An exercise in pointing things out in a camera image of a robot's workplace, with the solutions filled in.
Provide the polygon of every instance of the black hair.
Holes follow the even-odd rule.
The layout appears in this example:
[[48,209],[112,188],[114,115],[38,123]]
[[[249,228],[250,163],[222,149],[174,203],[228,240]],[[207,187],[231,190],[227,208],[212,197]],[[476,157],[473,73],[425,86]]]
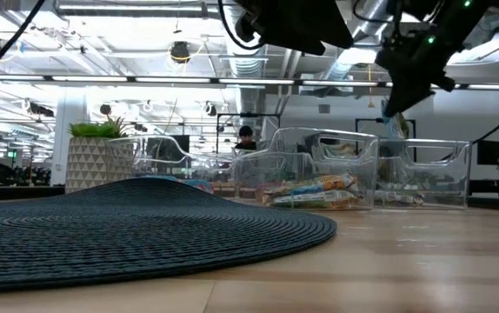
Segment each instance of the black hair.
[[246,137],[246,136],[253,136],[253,130],[251,130],[251,127],[249,126],[242,126],[240,127],[240,131],[238,132],[238,135],[240,137]]

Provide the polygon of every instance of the desk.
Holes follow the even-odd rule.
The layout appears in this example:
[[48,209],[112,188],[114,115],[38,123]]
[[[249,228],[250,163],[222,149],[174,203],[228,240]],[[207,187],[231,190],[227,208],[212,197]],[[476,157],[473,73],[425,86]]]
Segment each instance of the desk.
[[480,179],[469,181],[469,195],[473,193],[496,193],[499,195],[499,179]]
[[193,276],[0,294],[0,313],[499,312],[499,211],[325,213],[327,243]]

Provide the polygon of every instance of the ceiling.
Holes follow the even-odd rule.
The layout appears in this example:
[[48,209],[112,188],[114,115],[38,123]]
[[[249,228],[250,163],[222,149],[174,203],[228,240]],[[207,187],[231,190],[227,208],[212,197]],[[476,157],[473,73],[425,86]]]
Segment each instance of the ceiling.
[[[0,0],[1,39],[8,40],[13,35],[34,2]],[[182,6],[201,5],[201,1],[180,2]],[[0,62],[0,75],[230,77],[233,56],[228,50],[229,40],[220,21],[214,18],[216,1],[206,3],[207,18],[198,18],[201,12],[179,10],[178,1],[47,1],[19,43]],[[358,21],[352,18],[352,2],[338,1],[337,4],[349,28],[354,29]],[[151,5],[159,6],[158,15],[148,8]],[[470,35],[473,48],[453,57],[447,71],[458,83],[499,83],[499,38],[481,44],[488,40],[489,30],[498,22],[499,14],[488,16]],[[410,21],[404,27],[413,24]],[[170,48],[174,42],[188,43],[191,59],[187,64],[171,60]],[[296,58],[293,51],[266,46],[259,57],[264,65],[262,77],[279,78],[291,74],[318,78],[340,52],[327,46],[323,56]],[[349,63],[373,63],[375,53],[365,52],[357,50],[356,57],[361,59],[349,60]],[[385,82],[390,79],[384,69],[374,64],[353,66],[349,77]],[[58,114],[57,104],[66,86],[66,82],[0,81],[0,124],[4,126],[0,127],[0,133],[8,135],[4,131],[9,125],[10,133],[21,127],[47,138],[53,136],[54,118],[32,116],[26,110],[27,103],[37,103]],[[215,133],[216,119],[205,113],[205,104],[212,103],[219,112],[236,113],[239,110],[235,88],[189,89],[108,83],[84,87],[84,92],[93,120],[102,120],[98,108],[106,103],[111,104],[117,114],[127,115],[129,122],[152,125],[150,131],[155,133],[203,135],[210,140]],[[386,90],[374,92],[386,94]],[[268,88],[267,93],[277,93],[277,90]],[[275,103],[264,106],[262,113],[273,113],[275,109]],[[237,119],[231,122],[236,126]],[[235,133],[235,127],[229,127],[222,136],[235,141]]]

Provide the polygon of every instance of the green plant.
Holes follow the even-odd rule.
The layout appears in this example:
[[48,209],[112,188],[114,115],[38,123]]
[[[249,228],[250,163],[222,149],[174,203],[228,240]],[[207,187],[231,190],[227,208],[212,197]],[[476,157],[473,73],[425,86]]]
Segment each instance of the green plant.
[[77,123],[70,124],[69,132],[74,137],[102,137],[102,138],[121,138],[126,137],[124,129],[126,125],[123,124],[124,118],[117,118],[109,120],[105,123]]

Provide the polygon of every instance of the potted plant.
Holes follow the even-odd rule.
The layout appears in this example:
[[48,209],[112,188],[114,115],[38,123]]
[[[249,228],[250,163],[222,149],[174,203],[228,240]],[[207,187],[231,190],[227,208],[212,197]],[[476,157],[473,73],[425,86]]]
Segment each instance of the potted plant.
[[106,142],[125,137],[123,118],[112,119],[107,113],[105,123],[71,124],[72,135],[66,167],[66,193],[96,187],[107,183],[108,175],[129,178],[131,169],[114,168],[107,156]]

